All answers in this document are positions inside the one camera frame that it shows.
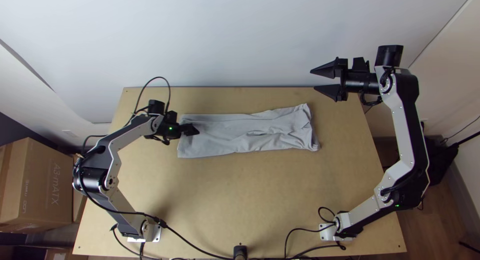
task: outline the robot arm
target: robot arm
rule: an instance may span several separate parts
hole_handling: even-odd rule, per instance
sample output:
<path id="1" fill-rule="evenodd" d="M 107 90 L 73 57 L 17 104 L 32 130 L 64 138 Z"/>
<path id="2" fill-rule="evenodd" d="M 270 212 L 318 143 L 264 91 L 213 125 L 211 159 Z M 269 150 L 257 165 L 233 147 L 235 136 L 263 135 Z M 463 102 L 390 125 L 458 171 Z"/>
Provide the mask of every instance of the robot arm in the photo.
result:
<path id="1" fill-rule="evenodd" d="M 402 46 L 378 48 L 375 73 L 363 58 L 335 61 L 313 69 L 311 73 L 329 78 L 340 77 L 339 85 L 317 86 L 315 89 L 335 101 L 347 100 L 348 92 L 379 95 L 376 103 L 384 102 L 391 110 L 400 160 L 386 170 L 373 195 L 351 211 L 340 211 L 334 218 L 336 227 L 320 233 L 322 240 L 351 240 L 363 226 L 391 212 L 418 206 L 429 185 L 429 159 L 422 127 L 415 107 L 419 95 L 417 78 L 407 69 L 397 68 Z"/>
<path id="2" fill-rule="evenodd" d="M 191 124 L 179 125 L 177 113 L 164 113 L 164 107 L 163 102 L 150 100 L 146 114 L 133 117 L 128 125 L 100 139 L 84 158 L 78 159 L 73 169 L 74 189 L 106 209 L 118 223 L 120 233 L 133 242 L 158 242 L 161 227 L 157 218 L 135 212 L 118 189 L 122 165 L 118 151 L 142 136 L 168 145 L 182 133 L 186 136 L 199 133 Z"/>

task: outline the wooden floor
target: wooden floor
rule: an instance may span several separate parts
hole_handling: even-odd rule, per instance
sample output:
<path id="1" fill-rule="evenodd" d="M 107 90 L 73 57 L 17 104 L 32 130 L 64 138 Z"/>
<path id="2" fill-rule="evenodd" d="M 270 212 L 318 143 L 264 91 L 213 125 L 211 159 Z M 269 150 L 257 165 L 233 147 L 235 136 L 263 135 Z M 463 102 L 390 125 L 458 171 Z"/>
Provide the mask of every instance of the wooden floor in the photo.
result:
<path id="1" fill-rule="evenodd" d="M 375 145 L 383 166 L 396 161 L 398 154 L 394 141 L 376 139 Z M 406 253 L 363 255 L 361 259 L 480 259 L 479 253 L 459 245 L 460 240 L 472 244 L 476 240 L 467 237 L 447 180 L 444 179 L 439 185 L 427 190 L 423 206 L 423 211 L 413 209 L 397 213 Z"/>

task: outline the wooden table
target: wooden table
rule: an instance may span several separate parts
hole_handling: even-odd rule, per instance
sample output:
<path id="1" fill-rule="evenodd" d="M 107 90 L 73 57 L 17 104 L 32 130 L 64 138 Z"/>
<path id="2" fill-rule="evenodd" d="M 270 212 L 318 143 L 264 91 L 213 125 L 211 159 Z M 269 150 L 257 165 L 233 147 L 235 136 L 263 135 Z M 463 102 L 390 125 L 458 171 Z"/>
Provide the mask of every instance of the wooden table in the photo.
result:
<path id="1" fill-rule="evenodd" d="M 125 88 L 111 131 L 128 120 L 140 88 Z M 166 102 L 166 88 L 147 88 L 148 99 Z M 277 150 L 179 159 L 176 142 L 165 146 L 139 139 L 120 151 L 119 188 L 136 211 L 156 215 L 195 245 L 232 255 L 240 242 L 250 257 L 283 257 L 288 231 L 318 229 L 319 206 L 334 212 L 350 210 L 370 197 L 382 167 L 361 104 L 355 95 L 334 103 L 313 88 L 172 88 L 170 109 L 182 114 L 255 113 L 308 103 L 320 140 L 318 152 Z M 109 231 L 114 220 L 87 203 L 74 253 L 134 256 Z M 134 251 L 139 243 L 127 243 Z M 328 244 L 318 233 L 295 232 L 287 251 L 293 256 Z M 354 241 L 316 250 L 309 256 L 358 255 L 406 251 L 395 213 L 364 228 Z M 156 257 L 209 258 L 168 230 L 160 242 L 147 243 L 145 254 Z"/>

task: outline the gray pants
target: gray pants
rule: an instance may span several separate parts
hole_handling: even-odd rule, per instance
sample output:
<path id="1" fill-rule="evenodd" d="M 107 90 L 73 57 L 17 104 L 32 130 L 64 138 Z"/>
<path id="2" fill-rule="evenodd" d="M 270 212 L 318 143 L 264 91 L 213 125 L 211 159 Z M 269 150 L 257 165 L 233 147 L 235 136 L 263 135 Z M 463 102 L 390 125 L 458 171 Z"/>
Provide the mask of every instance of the gray pants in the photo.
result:
<path id="1" fill-rule="evenodd" d="M 192 123 L 199 135 L 182 136 L 179 158 L 199 158 L 279 149 L 317 151 L 307 104 L 255 114 L 185 114 L 179 123 Z"/>

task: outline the white wall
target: white wall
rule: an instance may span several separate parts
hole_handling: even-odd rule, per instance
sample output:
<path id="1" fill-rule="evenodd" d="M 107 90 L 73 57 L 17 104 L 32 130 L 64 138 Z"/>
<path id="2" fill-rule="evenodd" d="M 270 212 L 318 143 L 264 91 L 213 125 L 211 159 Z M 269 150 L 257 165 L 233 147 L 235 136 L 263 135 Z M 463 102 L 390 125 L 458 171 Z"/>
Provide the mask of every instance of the white wall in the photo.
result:
<path id="1" fill-rule="evenodd" d="M 468 0 L 410 67 L 420 84 L 416 106 L 420 118 L 427 119 L 426 134 L 452 136 L 480 115 L 479 58 L 480 0 Z M 374 107 L 366 116 L 374 136 L 393 136 L 386 107 Z M 479 130 L 480 120 L 448 143 Z M 479 150 L 480 138 L 465 143 L 455 164 L 480 213 Z"/>
<path id="2" fill-rule="evenodd" d="M 405 45 L 408 66 L 464 1 L 0 0 L 0 38 L 76 113 L 110 122 L 122 87 L 153 76 L 173 86 L 336 83 L 309 71 L 336 56 L 374 60 L 387 44 Z"/>
<path id="3" fill-rule="evenodd" d="M 0 112 L 57 144 L 81 146 L 85 137 L 105 134 L 110 126 L 79 117 L 2 46 L 0 86 Z M 71 130 L 78 137 L 62 130 Z"/>

